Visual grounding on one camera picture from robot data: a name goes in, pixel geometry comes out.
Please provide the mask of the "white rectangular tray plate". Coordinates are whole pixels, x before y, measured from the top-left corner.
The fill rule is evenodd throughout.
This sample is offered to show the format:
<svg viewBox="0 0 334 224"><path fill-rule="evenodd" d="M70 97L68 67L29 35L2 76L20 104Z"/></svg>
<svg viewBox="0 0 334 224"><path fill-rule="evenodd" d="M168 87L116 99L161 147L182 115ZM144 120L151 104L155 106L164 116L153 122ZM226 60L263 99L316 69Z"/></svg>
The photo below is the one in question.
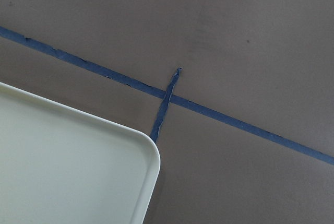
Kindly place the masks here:
<svg viewBox="0 0 334 224"><path fill-rule="evenodd" d="M146 134L1 84L1 223L142 223L159 171Z"/></svg>

